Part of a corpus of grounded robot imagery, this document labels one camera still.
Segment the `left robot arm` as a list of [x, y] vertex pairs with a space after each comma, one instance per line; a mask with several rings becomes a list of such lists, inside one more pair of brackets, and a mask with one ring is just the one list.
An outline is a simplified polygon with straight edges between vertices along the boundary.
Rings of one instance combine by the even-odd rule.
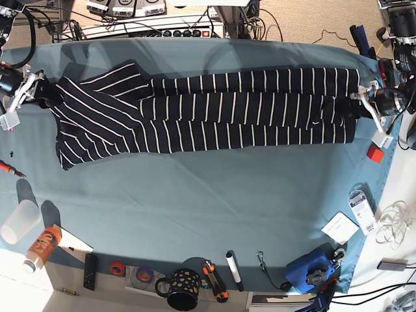
[[415, 1], [378, 1], [378, 6], [385, 19], [382, 39], [391, 44], [393, 58], [378, 60], [381, 84], [360, 86], [350, 98], [367, 110], [361, 116], [372, 118], [377, 129], [388, 135], [391, 128], [383, 126], [383, 118], [415, 113]]

